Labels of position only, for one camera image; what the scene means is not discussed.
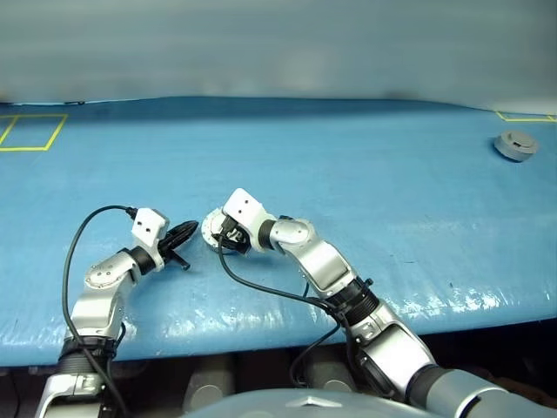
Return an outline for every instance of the black cable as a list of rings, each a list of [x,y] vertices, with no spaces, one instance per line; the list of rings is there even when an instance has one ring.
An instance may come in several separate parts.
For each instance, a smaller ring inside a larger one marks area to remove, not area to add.
[[[353,354],[352,354],[352,336],[350,335],[350,326],[348,325],[348,322],[346,321],[346,318],[341,318],[338,316],[338,314],[335,312],[335,308],[334,306],[327,302],[326,300],[321,300],[318,298],[308,298],[306,297],[307,295],[307,291],[309,291],[309,284],[306,285],[306,290],[304,291],[304,296],[298,296],[297,294],[294,293],[288,293],[288,292],[283,292],[281,290],[278,289],[273,289],[271,287],[265,287],[265,286],[261,286],[258,285],[257,283],[253,283],[250,282],[249,280],[243,279],[240,276],[238,276],[237,274],[235,274],[226,264],[226,260],[225,260],[225,255],[223,254],[223,236],[220,235],[218,237],[218,259],[220,260],[220,264],[221,266],[224,268],[225,272],[235,281],[237,281],[238,283],[244,285],[244,286],[248,286],[251,287],[253,289],[259,290],[261,292],[265,292],[265,293],[270,293],[270,294],[274,294],[277,296],[282,296],[288,299],[292,299],[292,300],[298,300],[300,302],[305,302],[308,303],[310,305],[314,305],[315,307],[318,307],[319,309],[323,309],[328,315],[332,316],[335,321],[337,322],[337,325],[335,326],[334,329],[332,329],[331,331],[329,331],[328,333],[324,334],[323,336],[321,336],[318,340],[315,340],[310,346],[308,346],[304,351],[302,351],[302,353],[300,353],[298,355],[298,357],[296,357],[296,359],[294,359],[294,362],[291,364],[290,366],[290,370],[289,370],[289,375],[292,381],[292,384],[299,388],[300,387],[300,383],[298,382],[298,380],[295,378],[295,369],[296,366],[302,361],[302,359],[308,355],[316,346],[318,346],[319,344],[321,344],[323,341],[325,341],[326,339],[328,339],[331,335],[333,335],[334,333],[336,333],[340,326],[342,325],[343,327],[345,327],[346,330],[346,355],[348,356],[348,360],[350,362],[351,367],[353,366]]]
[[[19,415],[19,409],[21,407],[21,396],[19,396],[19,391],[17,390],[17,384],[16,384],[16,376],[14,376],[13,372],[9,372],[10,375],[10,380],[11,380],[11,386],[14,389],[14,396],[16,397],[16,407],[14,409],[14,415],[13,418],[17,418],[17,416]]]
[[[321,344],[323,341],[325,341],[326,339],[328,339],[329,337],[331,337],[333,334],[335,334],[337,331],[339,331],[340,329],[340,324],[337,323],[337,325],[335,325],[335,327],[329,331],[327,334],[324,334],[323,336],[319,337],[318,340],[315,340],[312,344],[310,344],[309,346],[307,346],[304,351],[302,351],[300,354],[298,354],[296,356],[296,358],[294,359],[294,361],[292,362],[292,364],[290,365],[290,368],[288,369],[288,376],[290,377],[290,381],[292,382],[292,385],[294,385],[296,388],[305,388],[307,385],[303,385],[302,383],[300,383],[300,381],[298,380],[298,378],[296,377],[296,368],[298,368],[298,364],[304,359],[304,357],[306,357],[316,346],[318,346],[319,344]]]
[[[124,324],[123,322],[120,324],[120,328],[121,328],[120,336],[119,336],[118,339],[116,340],[116,349],[117,349],[118,347],[120,347],[120,343],[122,342],[122,340],[123,340],[124,337],[125,337],[125,331],[126,331],[126,329],[125,329],[125,324]]]
[[[73,256],[73,253],[76,250],[77,242],[78,242],[79,238],[81,237],[81,234],[83,233],[87,224],[89,224],[89,222],[95,216],[97,216],[99,213],[106,212],[106,211],[113,210],[113,209],[119,209],[119,210],[125,211],[126,213],[128,213],[131,216],[134,216],[135,215],[134,211],[136,211],[132,207],[111,205],[111,206],[100,207],[96,211],[91,212],[89,214],[89,216],[87,216],[87,218],[85,218],[85,220],[81,223],[81,225],[77,229],[76,234],[74,235],[73,240],[71,241],[70,248],[68,249],[68,254],[66,255],[66,261],[64,262],[64,273],[63,273],[63,276],[62,276],[62,314],[64,315],[64,320],[66,322],[66,325],[70,329],[71,335],[73,336],[73,338],[77,341],[77,343],[80,346],[82,346],[84,344],[84,341],[81,338],[81,335],[79,335],[79,332],[77,331],[76,326],[74,325],[73,321],[71,320],[70,309],[68,308],[68,281],[69,281],[69,277],[70,277],[71,258]],[[128,408],[125,405],[124,398],[122,397],[122,395],[118,391],[118,389],[117,389],[116,385],[114,384],[114,381],[112,380],[112,378],[103,370],[103,368],[98,364],[95,357],[93,357],[93,354],[91,354],[91,352],[87,348],[81,347],[81,350],[84,353],[85,357],[87,357],[87,360],[89,361],[91,366],[95,369],[97,374],[101,377],[101,379],[103,380],[106,387],[110,390],[110,392],[112,394],[112,397],[114,398],[114,402],[116,402],[117,407],[120,409],[122,414],[125,417],[131,416],[130,411],[128,410]]]
[[[302,298],[307,297],[307,294],[310,291],[310,284],[309,283],[305,283],[305,289],[304,289],[304,293],[302,293]]]
[[[304,298],[304,297],[298,296],[297,294],[294,294],[294,293],[283,292],[282,290],[273,289],[272,287],[261,286],[261,285],[258,285],[257,283],[253,283],[253,282],[250,282],[246,279],[242,279],[240,276],[235,274],[228,267],[228,265],[226,264],[225,255],[223,254],[223,236],[222,235],[220,235],[218,237],[218,259],[220,260],[220,264],[224,268],[226,274],[228,274],[233,280],[236,280],[241,285],[251,287],[252,289],[259,290],[260,292],[270,293],[270,294],[274,294],[276,296],[282,296],[283,298],[293,299],[293,300],[297,300],[299,302],[304,302],[304,303],[309,303],[310,305],[314,305],[315,307],[318,307],[319,309],[323,309],[328,314],[332,314],[332,313],[329,312],[330,311],[330,307],[329,307],[330,304],[328,304],[328,306],[327,306],[327,304],[323,300],[315,299],[315,298]]]

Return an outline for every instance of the yellow square marking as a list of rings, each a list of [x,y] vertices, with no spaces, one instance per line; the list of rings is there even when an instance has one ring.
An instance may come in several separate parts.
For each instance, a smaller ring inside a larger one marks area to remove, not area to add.
[[[552,117],[551,115],[531,117],[531,118],[512,118],[512,117],[508,117],[504,113],[501,113],[500,111],[495,111],[495,113],[505,122],[557,122],[557,119]]]
[[[2,136],[0,136],[0,152],[18,152],[18,151],[48,151],[58,133],[62,130],[66,119],[67,113],[40,113],[34,115],[0,115],[0,119],[11,118],[10,124],[4,129]],[[49,140],[43,146],[2,146],[2,142],[6,139],[14,125],[21,118],[61,118],[60,123],[57,125],[54,132],[50,135]]]

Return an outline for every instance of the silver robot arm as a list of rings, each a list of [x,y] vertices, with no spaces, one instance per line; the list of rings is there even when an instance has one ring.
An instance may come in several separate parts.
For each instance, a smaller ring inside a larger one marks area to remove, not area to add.
[[[209,234],[227,247],[275,250],[294,260],[315,293],[344,318],[354,338],[356,360],[366,380],[384,397],[455,418],[555,416],[515,394],[460,370],[438,367],[426,345],[370,290],[333,245],[305,219],[267,213],[249,193],[237,189],[209,220]],[[214,246],[214,241],[206,240]],[[520,411],[518,415],[509,412]]]
[[[184,270],[189,264],[173,250],[191,237],[198,223],[188,221],[167,232],[169,220],[149,208],[134,213],[131,229],[134,247],[124,248],[92,266],[84,279],[71,319],[77,333],[97,363],[106,370],[116,356],[118,334],[131,289],[150,271],[160,271],[170,260]],[[36,418],[65,416],[113,416],[105,402],[105,385],[68,329],[58,359],[57,372],[50,376],[39,402]]]

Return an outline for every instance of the blue plastic sheet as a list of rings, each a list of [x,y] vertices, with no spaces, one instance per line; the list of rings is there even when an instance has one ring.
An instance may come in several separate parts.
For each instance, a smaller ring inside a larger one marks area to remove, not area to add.
[[[49,364],[64,337],[60,285],[79,223],[107,204],[202,220],[244,187],[269,212],[310,219],[418,333],[557,314],[557,124],[399,101],[172,98],[2,115],[68,114],[48,151],[0,152],[0,366]],[[0,118],[0,135],[12,119]],[[20,118],[2,147],[44,146],[59,117]],[[526,131],[540,150],[502,158]],[[85,232],[70,304],[89,265],[131,244],[106,213]],[[120,360],[307,344],[332,327],[314,307],[244,288],[197,234],[133,291]],[[276,253],[230,257],[249,280],[304,281]],[[341,333],[332,340],[342,340]]]

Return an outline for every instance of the white wall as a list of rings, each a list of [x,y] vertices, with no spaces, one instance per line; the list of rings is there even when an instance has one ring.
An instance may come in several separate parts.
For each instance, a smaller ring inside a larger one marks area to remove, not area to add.
[[[14,0],[0,97],[422,98],[557,112],[555,0]]]

